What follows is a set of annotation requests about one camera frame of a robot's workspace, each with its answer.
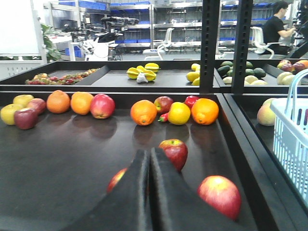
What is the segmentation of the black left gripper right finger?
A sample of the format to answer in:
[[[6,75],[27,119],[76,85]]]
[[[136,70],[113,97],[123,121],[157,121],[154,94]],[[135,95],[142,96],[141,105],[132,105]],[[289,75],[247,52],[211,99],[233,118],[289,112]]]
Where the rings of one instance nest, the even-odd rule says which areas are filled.
[[[150,151],[149,198],[155,231],[243,231],[193,192],[160,148]]]

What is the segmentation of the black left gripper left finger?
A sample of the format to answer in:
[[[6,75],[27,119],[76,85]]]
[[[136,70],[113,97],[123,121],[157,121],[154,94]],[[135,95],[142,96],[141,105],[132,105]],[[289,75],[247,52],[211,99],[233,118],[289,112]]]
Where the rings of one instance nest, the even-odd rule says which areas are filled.
[[[146,231],[147,186],[150,156],[138,150],[129,168],[90,212],[64,231]]]

